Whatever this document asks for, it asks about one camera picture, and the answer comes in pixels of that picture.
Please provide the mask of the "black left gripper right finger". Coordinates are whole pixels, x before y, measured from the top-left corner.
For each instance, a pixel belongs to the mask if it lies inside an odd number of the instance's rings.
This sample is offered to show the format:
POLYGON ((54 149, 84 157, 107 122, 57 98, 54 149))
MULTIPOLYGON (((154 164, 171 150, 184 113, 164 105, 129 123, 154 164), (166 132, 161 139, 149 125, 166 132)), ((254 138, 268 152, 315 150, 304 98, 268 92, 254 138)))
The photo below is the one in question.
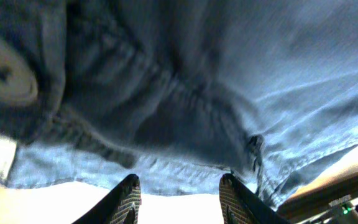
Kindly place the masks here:
POLYGON ((290 224, 232 174, 219 181, 219 201, 224 224, 290 224))

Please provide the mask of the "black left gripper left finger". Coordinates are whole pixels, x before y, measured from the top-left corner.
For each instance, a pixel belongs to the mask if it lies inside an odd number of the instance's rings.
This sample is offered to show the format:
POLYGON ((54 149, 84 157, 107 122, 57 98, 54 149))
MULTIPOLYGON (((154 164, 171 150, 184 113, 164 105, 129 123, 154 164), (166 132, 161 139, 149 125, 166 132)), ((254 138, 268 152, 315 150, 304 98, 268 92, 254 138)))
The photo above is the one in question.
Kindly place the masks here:
POLYGON ((139 177, 129 174, 73 224, 138 224, 141 203, 139 177))

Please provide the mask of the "dark blue shorts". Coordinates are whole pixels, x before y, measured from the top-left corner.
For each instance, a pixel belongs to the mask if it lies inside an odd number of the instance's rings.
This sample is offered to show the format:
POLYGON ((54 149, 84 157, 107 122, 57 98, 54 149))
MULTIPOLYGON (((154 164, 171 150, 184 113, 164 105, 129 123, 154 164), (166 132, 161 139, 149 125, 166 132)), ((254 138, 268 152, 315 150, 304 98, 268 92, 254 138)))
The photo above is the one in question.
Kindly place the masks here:
POLYGON ((0 1, 10 189, 65 182, 277 209, 358 146, 358 1, 0 1))

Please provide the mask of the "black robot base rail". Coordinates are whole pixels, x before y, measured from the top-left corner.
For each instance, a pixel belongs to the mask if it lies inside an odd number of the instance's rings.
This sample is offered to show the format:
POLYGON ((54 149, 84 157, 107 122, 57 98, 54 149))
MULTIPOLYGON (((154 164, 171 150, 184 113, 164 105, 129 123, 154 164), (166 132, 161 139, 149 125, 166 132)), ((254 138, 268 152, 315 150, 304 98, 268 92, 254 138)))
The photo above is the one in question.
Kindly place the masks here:
POLYGON ((277 213, 290 223, 304 223, 318 218, 334 207, 358 202, 358 174, 350 175, 287 200, 277 213))

